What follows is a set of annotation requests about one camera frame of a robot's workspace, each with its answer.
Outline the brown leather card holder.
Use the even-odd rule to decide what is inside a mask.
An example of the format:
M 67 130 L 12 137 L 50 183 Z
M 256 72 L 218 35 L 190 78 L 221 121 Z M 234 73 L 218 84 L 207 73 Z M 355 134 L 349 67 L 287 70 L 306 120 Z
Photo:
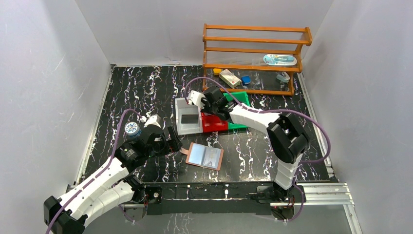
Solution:
M 186 155 L 186 164 L 219 171 L 224 157 L 224 150 L 192 142 L 189 149 L 181 148 Z

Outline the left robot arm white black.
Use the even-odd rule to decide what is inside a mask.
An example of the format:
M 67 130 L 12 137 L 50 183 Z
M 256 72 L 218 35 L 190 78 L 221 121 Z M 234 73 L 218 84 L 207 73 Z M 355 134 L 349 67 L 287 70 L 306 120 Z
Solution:
M 107 211 L 125 203 L 148 203 L 161 190 L 147 187 L 133 174 L 150 157 L 178 152 L 182 143 L 174 127 L 168 133 L 157 115 L 145 123 L 141 134 L 124 142 L 92 175 L 60 197 L 43 203 L 47 233 L 81 234 Z

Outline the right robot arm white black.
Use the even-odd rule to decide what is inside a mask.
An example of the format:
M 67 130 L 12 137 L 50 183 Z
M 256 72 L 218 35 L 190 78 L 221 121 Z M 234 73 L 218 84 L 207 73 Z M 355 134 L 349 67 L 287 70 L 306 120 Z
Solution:
M 189 105 L 197 106 L 202 113 L 266 134 L 278 159 L 277 173 L 273 189 L 258 192 L 257 198 L 286 202 L 293 196 L 296 172 L 309 143 L 308 134 L 297 117 L 291 113 L 255 109 L 235 97 L 228 100 L 217 86 L 203 92 L 190 91 L 185 100 Z

